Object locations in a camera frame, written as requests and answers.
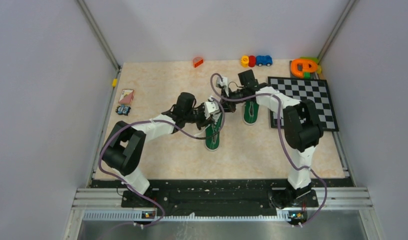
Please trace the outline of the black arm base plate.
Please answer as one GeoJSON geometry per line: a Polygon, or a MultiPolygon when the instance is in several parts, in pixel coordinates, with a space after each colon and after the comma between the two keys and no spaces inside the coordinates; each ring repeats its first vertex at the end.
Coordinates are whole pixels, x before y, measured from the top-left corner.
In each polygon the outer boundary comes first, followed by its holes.
{"type": "Polygon", "coordinates": [[[90,188],[115,189],[123,208],[160,205],[167,217],[249,217],[276,215],[272,201],[287,187],[286,179],[151,180],[144,194],[129,192],[120,180],[93,180],[90,188]]]}

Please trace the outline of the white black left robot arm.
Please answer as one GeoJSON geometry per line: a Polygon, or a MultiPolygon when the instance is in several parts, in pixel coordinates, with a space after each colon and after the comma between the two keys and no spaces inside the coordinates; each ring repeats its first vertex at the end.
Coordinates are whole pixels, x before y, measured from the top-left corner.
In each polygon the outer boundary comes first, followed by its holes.
{"type": "Polygon", "coordinates": [[[100,160],[112,169],[111,175],[135,192],[133,200],[141,207],[152,202],[150,182],[139,169],[145,143],[165,135],[183,132],[186,124],[200,130],[216,123],[221,117],[219,102],[210,97],[196,105],[195,96],[182,92],[175,104],[156,117],[135,123],[115,124],[100,152],[100,160]]]}

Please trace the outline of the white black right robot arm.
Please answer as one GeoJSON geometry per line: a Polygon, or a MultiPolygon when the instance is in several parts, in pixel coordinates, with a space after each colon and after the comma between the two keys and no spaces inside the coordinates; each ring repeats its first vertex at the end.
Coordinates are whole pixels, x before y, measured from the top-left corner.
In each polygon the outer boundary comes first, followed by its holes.
{"type": "Polygon", "coordinates": [[[292,169],[288,175],[285,200],[299,206],[311,191],[311,164],[313,154],[323,136],[323,127],[315,103],[286,96],[267,83],[259,83],[252,70],[238,74],[241,86],[232,91],[229,81],[215,73],[216,87],[221,89],[221,104],[226,112],[235,112],[236,106],[251,102],[277,114],[279,140],[292,169]]]}

